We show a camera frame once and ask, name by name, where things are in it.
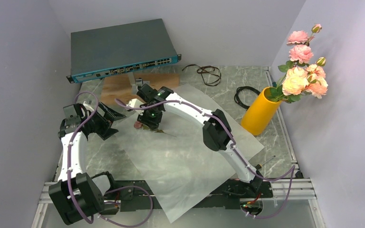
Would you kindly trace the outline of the white wrapping paper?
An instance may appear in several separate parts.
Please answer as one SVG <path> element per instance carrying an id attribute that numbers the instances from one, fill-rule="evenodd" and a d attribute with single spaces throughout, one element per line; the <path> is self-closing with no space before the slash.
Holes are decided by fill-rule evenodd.
<path id="1" fill-rule="evenodd" d="M 219 152 L 203 143 L 202 127 L 170 111 L 158 131 L 134 126 L 139 110 L 116 127 L 124 149 L 172 223 L 235 174 Z"/>

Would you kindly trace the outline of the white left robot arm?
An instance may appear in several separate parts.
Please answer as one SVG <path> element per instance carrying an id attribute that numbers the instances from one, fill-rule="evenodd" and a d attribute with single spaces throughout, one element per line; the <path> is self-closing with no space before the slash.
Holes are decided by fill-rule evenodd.
<path id="1" fill-rule="evenodd" d="M 97 108 L 89 104 L 72 104 L 63 108 L 65 118 L 60 124 L 58 136 L 63 145 L 62 167 L 57 183 L 51 185 L 48 194 L 66 225 L 80 220 L 93 221 L 93 216 L 105 209 L 105 199 L 117 195 L 118 187 L 109 172 L 93 177 L 86 172 L 85 153 L 90 134 L 106 140 L 117 129 L 115 121 L 126 116 L 102 102 Z"/>

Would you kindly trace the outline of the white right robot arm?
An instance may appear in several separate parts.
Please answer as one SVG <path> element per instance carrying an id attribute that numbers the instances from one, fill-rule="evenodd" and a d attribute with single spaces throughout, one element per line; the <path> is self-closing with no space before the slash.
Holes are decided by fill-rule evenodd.
<path id="1" fill-rule="evenodd" d="M 139 99 L 132 99 L 128 106 L 139 112 L 139 122 L 156 130 L 163 113 L 170 112 L 198 124 L 202 129 L 204 145 L 212 151 L 219 152 L 236 171 L 239 180 L 244 182 L 245 195 L 255 197 L 260 193 L 263 182 L 261 174 L 239 151 L 222 110 L 212 111 L 197 106 L 165 86 L 156 90 L 144 84 L 138 88 L 137 95 Z"/>

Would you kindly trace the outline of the brown satin ribbon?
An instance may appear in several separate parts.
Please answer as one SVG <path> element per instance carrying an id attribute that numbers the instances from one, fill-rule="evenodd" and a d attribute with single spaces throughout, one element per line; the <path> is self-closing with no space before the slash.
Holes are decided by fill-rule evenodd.
<path id="1" fill-rule="evenodd" d="M 201 76 L 202 81 L 206 86 L 215 87 L 215 86 L 218 86 L 221 83 L 222 73 L 221 73 L 221 70 L 218 67 L 210 66 L 210 65 L 199 66 L 197 64 L 189 64 L 189 65 L 186 65 L 182 69 L 182 71 L 184 71 L 185 69 L 187 69 L 189 67 L 196 67 L 196 73 Z M 214 76 L 215 80 L 206 81 L 204 75 Z"/>

